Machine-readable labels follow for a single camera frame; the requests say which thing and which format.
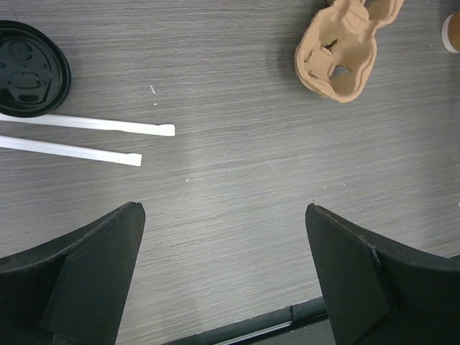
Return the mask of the white wrapped straw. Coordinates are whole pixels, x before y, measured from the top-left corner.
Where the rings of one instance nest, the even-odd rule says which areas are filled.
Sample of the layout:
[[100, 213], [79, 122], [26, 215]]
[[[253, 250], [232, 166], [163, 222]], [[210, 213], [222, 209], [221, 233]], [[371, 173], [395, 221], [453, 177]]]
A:
[[112, 162], [116, 164], [130, 165], [136, 167], [140, 167], [142, 165], [142, 156], [140, 154], [110, 152], [85, 147], [75, 147], [65, 144], [55, 144], [30, 139], [20, 139], [16, 137], [1, 136], [1, 148], [21, 150], [27, 152], [37, 152], [48, 155], [58, 155], [63, 157], [74, 157], [86, 160]]
[[156, 135], [162, 137], [174, 137], [174, 124], [141, 124], [127, 121], [113, 121], [104, 119], [90, 119], [75, 116], [43, 115], [33, 118], [19, 118], [1, 114], [1, 120], [24, 124], [39, 124], [56, 127], [69, 127], [79, 129], [94, 129], [105, 131], [118, 131], [133, 134]]

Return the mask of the white wrapped straw upper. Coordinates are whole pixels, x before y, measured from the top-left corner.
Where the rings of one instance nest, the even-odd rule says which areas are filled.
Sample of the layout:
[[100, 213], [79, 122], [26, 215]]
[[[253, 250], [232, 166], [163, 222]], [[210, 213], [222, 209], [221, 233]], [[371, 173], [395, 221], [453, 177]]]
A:
[[1, 114], [1, 120], [24, 124], [39, 124], [56, 127], [69, 127], [79, 129], [94, 129], [105, 131], [118, 131], [133, 134], [156, 135], [162, 137], [174, 137], [174, 124], [141, 124], [127, 121], [113, 121], [104, 119], [90, 119], [75, 116], [43, 115], [33, 118], [19, 118]]

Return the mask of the brown pulp cup carrier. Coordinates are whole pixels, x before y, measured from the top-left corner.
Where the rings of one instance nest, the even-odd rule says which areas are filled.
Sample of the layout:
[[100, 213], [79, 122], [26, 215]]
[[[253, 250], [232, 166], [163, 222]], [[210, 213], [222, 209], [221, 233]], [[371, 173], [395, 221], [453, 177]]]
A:
[[395, 21], [402, 1], [329, 1], [295, 51], [295, 72], [309, 90], [339, 103], [363, 91], [377, 56], [377, 30]]

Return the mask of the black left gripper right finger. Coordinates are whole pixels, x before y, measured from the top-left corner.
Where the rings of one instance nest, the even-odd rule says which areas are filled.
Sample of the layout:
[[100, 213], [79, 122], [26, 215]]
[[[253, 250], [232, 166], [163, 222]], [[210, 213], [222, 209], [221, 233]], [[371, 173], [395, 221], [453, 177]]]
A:
[[305, 225], [337, 344], [458, 344], [459, 257], [440, 257], [310, 204]]

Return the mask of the white wrapped straw lower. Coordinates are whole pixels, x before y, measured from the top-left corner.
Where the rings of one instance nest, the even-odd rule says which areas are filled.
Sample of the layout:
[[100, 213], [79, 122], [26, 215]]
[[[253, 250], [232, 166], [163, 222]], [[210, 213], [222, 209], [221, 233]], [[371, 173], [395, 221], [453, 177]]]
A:
[[116, 164], [130, 165], [136, 167], [140, 167], [142, 165], [142, 156], [140, 154], [110, 152], [85, 147], [75, 147], [65, 144], [55, 144], [30, 139], [20, 139], [16, 137], [1, 136], [1, 148], [21, 150], [27, 152], [37, 152], [48, 155], [58, 155], [63, 157], [74, 157], [86, 160], [112, 162]]

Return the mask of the black table edge strip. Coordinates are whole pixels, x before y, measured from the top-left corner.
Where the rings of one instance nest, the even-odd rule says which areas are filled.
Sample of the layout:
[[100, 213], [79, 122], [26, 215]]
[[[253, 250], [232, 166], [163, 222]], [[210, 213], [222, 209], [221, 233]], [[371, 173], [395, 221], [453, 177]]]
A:
[[335, 344], [323, 298], [171, 341], [171, 344]]

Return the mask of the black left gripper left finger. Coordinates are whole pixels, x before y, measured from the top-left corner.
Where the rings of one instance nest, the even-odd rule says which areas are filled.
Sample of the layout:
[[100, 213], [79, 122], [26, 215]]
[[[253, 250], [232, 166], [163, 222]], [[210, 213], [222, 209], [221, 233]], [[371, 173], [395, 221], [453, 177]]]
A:
[[146, 214], [128, 202], [1, 258], [2, 344], [115, 344]]

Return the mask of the brown paper coffee cup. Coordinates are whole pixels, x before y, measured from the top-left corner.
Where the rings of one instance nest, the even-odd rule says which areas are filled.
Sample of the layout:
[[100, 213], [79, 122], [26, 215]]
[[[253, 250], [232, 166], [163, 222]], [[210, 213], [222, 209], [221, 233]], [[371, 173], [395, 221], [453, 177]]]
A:
[[452, 53], [459, 53], [459, 16], [460, 10], [450, 14], [444, 21], [441, 29], [441, 40], [444, 47]]

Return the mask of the black plastic cup lid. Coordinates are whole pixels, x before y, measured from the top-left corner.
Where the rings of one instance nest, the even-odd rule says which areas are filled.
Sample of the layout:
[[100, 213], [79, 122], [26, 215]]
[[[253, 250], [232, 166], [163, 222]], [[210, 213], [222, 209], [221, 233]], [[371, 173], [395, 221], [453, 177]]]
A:
[[59, 108], [71, 86], [63, 51], [45, 34], [16, 21], [1, 21], [1, 113], [33, 118]]

